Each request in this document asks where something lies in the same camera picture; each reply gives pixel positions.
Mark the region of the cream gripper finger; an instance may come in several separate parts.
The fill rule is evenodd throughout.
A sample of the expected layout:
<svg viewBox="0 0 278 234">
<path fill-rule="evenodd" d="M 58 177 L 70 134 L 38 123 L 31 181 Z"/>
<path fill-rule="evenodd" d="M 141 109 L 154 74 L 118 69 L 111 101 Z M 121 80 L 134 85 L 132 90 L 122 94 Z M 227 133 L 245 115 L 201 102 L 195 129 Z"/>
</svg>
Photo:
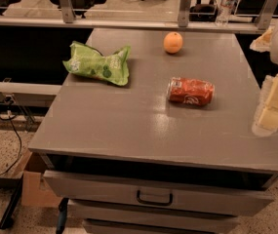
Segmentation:
<svg viewBox="0 0 278 234">
<path fill-rule="evenodd" d="M 268 137 L 278 130 L 278 74 L 266 75 L 259 93 L 252 131 L 256 136 Z"/>
<path fill-rule="evenodd" d="M 260 35 L 260 37 L 251 43 L 250 49 L 260 53 L 269 52 L 271 46 L 271 36 L 272 29 L 268 28 L 263 34 Z"/>
</svg>

